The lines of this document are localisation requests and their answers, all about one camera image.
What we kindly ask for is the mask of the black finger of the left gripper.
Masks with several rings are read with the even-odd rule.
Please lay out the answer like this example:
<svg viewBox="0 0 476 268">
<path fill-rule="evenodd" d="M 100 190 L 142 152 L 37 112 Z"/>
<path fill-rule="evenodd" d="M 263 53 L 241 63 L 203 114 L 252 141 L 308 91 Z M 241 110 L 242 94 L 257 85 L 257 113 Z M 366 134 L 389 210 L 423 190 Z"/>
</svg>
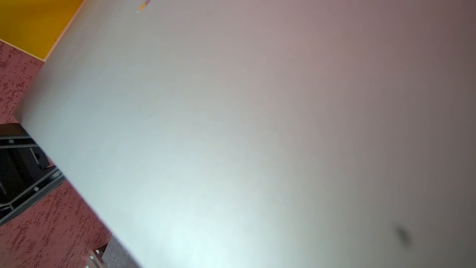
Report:
<svg viewBox="0 0 476 268">
<path fill-rule="evenodd" d="M 1 125 L 1 225 L 43 199 L 65 180 L 20 124 Z"/>
</svg>

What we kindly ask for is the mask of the silver laptop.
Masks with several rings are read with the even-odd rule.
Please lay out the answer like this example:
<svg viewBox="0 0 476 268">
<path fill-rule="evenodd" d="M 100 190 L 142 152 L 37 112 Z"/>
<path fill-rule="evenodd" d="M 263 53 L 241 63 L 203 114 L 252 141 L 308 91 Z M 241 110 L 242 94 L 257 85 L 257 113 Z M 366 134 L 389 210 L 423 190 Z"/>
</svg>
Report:
<svg viewBox="0 0 476 268">
<path fill-rule="evenodd" d="M 144 268 L 476 265 L 476 0 L 87 0 L 15 117 Z"/>
</svg>

